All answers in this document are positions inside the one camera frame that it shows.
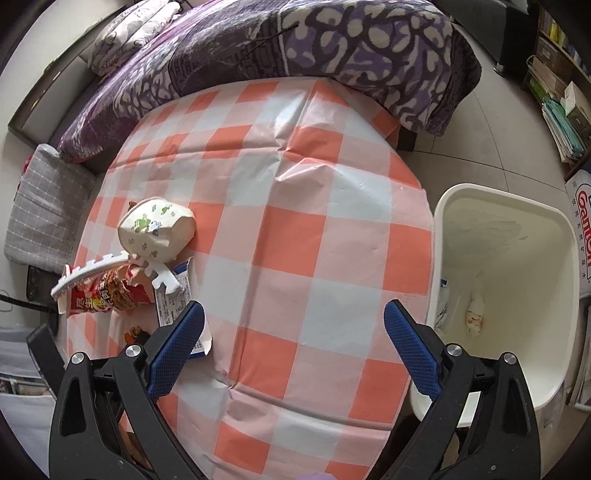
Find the black cable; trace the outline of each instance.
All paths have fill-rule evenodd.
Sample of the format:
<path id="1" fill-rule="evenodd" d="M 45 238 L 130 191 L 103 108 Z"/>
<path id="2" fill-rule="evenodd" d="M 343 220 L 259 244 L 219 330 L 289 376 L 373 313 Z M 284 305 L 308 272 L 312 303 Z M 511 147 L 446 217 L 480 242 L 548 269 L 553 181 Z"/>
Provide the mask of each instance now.
<path id="1" fill-rule="evenodd" d="M 30 310 L 36 310 L 38 312 L 51 313 L 51 312 L 55 311 L 54 309 L 51 309 L 49 307 L 45 307 L 43 305 L 37 305 L 36 303 L 30 303 L 28 301 L 13 299 L 12 297 L 9 297 L 7 295 L 2 295 L 1 293 L 0 293 L 0 301 L 5 301 L 6 303 L 9 303 L 11 305 L 16 305 L 17 307 L 23 307 L 25 309 L 30 309 Z"/>
<path id="2" fill-rule="evenodd" d="M 4 293 L 5 295 L 8 295 L 8 292 L 6 290 L 0 290 L 0 292 Z M 10 304 L 10 309 L 9 310 L 0 310 L 0 313 L 8 313 L 12 311 L 12 304 Z"/>

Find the blue gripper pad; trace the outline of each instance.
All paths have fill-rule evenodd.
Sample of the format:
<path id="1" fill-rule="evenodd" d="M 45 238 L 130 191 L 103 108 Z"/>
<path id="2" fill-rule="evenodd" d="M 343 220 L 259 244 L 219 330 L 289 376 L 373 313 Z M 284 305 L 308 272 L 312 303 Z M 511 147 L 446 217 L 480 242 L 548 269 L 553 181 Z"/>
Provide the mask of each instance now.
<path id="1" fill-rule="evenodd" d="M 148 396 L 152 400 L 168 395 L 205 326 L 205 312 L 198 301 L 187 305 L 184 315 L 174 322 L 174 330 L 150 366 Z"/>
<path id="2" fill-rule="evenodd" d="M 441 393 L 437 362 L 393 301 L 384 309 L 384 326 L 419 392 L 435 401 Z"/>

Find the paper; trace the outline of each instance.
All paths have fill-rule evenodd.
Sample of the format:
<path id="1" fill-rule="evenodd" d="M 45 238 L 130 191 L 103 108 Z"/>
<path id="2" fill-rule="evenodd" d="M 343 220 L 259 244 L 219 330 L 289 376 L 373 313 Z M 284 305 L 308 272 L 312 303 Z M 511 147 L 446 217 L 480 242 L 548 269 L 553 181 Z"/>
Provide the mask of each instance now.
<path id="1" fill-rule="evenodd" d="M 187 303 L 189 303 L 190 300 L 197 300 L 197 276 L 195 275 L 191 259 L 173 268 L 173 274 L 183 288 L 181 294 L 171 297 L 170 295 L 166 295 L 162 289 L 154 291 L 156 309 L 158 312 L 158 324 L 161 327 L 174 323 Z M 195 344 L 195 348 L 191 351 L 189 358 L 205 356 L 209 353 L 211 348 L 212 334 L 209 330 L 206 318 L 203 332 Z"/>

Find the food wrapper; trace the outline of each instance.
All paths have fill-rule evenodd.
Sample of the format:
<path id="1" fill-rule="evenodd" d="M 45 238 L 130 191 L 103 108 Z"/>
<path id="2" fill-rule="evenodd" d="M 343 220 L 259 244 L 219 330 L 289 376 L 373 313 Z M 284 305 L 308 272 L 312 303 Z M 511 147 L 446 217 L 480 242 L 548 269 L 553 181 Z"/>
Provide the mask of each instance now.
<path id="1" fill-rule="evenodd" d="M 137 265 L 124 265 L 77 283 L 67 294 L 67 316 L 83 312 L 110 312 L 112 309 L 126 310 L 153 303 L 150 279 L 142 271 Z"/>

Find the white trash bin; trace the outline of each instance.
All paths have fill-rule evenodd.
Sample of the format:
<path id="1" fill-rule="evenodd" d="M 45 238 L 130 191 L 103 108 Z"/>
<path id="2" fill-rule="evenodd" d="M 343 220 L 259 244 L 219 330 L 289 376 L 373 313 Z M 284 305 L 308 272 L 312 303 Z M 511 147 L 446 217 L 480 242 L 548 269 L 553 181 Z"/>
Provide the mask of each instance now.
<path id="1" fill-rule="evenodd" d="M 573 349 L 579 305 L 576 238 L 559 210 L 472 184 L 450 188 L 435 209 L 434 272 L 427 325 L 434 327 L 440 279 L 450 288 L 449 313 L 438 334 L 470 355 L 517 355 L 534 409 L 559 389 Z M 482 331 L 472 337 L 466 310 L 482 293 Z M 470 393 L 459 427 L 471 424 L 479 393 Z M 422 420 L 431 401 L 411 386 Z"/>

